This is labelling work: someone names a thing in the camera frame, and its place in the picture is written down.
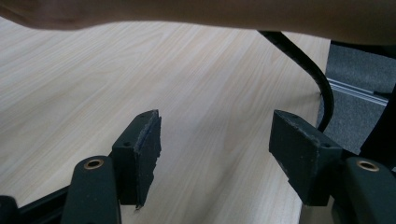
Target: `forearm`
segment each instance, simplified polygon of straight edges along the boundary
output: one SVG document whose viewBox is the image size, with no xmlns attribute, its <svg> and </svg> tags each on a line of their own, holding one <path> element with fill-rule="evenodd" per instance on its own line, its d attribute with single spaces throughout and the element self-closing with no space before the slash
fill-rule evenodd
<svg viewBox="0 0 396 224">
<path fill-rule="evenodd" d="M 361 44 L 396 44 L 395 0 L 150 0 L 143 20 L 291 31 Z"/>
</svg>

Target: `light wood surface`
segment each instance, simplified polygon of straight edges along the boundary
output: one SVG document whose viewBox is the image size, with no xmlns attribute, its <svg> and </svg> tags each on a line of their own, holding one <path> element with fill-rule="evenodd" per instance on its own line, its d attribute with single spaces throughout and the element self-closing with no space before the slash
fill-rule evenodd
<svg viewBox="0 0 396 224">
<path fill-rule="evenodd" d="M 324 69 L 330 41 L 288 34 Z M 162 22 L 77 32 L 0 19 L 0 194 L 19 206 L 107 155 L 132 119 L 163 117 L 146 206 L 123 223 L 298 223 L 268 152 L 274 109 L 315 123 L 314 81 L 255 31 Z"/>
</svg>

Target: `wooden table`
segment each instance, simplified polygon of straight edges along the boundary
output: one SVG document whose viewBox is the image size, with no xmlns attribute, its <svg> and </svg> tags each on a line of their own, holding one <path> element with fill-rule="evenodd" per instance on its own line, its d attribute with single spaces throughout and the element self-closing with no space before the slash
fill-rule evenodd
<svg viewBox="0 0 396 224">
<path fill-rule="evenodd" d="M 292 40 L 324 69 L 330 41 Z M 124 223 L 298 223 L 301 202 L 268 152 L 274 109 L 315 123 L 313 80 L 255 31 L 162 22 L 77 32 L 0 19 L 0 194 L 19 206 L 107 155 L 138 114 L 163 117 L 146 206 Z"/>
</svg>

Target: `table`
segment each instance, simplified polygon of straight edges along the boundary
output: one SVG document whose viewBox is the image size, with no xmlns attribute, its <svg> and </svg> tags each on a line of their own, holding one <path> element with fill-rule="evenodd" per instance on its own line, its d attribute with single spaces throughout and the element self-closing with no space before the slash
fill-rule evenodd
<svg viewBox="0 0 396 224">
<path fill-rule="evenodd" d="M 325 69 L 330 41 L 288 36 Z M 251 30 L 113 23 L 37 31 L 0 19 L 0 194 L 19 206 L 70 183 L 132 121 L 163 117 L 146 206 L 124 223 L 298 223 L 301 202 L 268 152 L 274 109 L 311 123 L 319 91 Z"/>
</svg>

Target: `black cable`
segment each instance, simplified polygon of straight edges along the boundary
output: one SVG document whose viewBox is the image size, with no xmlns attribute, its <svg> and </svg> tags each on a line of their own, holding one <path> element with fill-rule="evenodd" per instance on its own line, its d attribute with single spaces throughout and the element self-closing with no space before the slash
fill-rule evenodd
<svg viewBox="0 0 396 224">
<path fill-rule="evenodd" d="M 329 81 L 320 68 L 281 32 L 259 31 L 259 33 L 299 64 L 318 84 L 324 105 L 323 118 L 318 126 L 318 130 L 324 132 L 332 119 L 332 112 L 334 110 L 334 99 Z"/>
</svg>

